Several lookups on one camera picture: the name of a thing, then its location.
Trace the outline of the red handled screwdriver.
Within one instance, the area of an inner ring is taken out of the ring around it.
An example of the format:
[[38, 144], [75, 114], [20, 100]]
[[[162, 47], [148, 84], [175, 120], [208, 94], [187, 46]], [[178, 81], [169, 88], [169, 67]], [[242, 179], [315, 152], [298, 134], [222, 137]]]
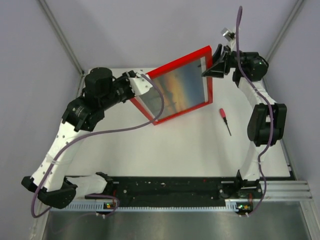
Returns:
[[220, 108], [220, 109], [219, 109], [219, 114], [220, 114], [220, 116], [222, 117], [222, 119], [223, 119], [223, 121], [224, 121], [224, 123], [225, 123], [225, 125], [226, 125], [226, 127], [227, 127], [227, 130], [228, 130], [229, 135], [232, 136], [232, 133], [231, 133], [230, 128], [229, 128], [229, 125], [228, 125], [227, 116], [226, 116], [226, 113], [225, 113], [225, 111], [224, 111], [223, 108]]

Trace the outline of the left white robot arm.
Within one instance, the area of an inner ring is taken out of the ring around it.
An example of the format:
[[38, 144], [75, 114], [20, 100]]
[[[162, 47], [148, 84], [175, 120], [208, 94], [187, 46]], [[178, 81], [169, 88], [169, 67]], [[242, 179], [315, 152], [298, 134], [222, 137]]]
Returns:
[[71, 101], [62, 115], [56, 138], [39, 168], [25, 176], [21, 184], [45, 205], [63, 209], [74, 199], [91, 194], [109, 198], [114, 191], [111, 178], [102, 172], [90, 176], [67, 177], [66, 172], [83, 142], [105, 117], [105, 110], [135, 97], [131, 70], [120, 77], [106, 67], [91, 69], [84, 78], [81, 95]]

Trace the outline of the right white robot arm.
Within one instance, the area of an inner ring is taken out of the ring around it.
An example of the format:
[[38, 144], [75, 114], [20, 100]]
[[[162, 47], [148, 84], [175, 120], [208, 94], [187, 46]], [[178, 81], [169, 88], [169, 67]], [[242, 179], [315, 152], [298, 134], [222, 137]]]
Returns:
[[237, 52], [219, 44], [212, 63], [202, 75], [222, 79], [234, 69], [232, 80], [252, 107], [247, 125], [250, 144], [233, 185], [234, 194], [245, 198], [252, 189], [258, 188], [260, 178], [264, 177], [262, 163], [266, 152], [283, 138], [287, 106], [272, 99], [264, 88], [262, 78], [269, 64], [258, 52]]

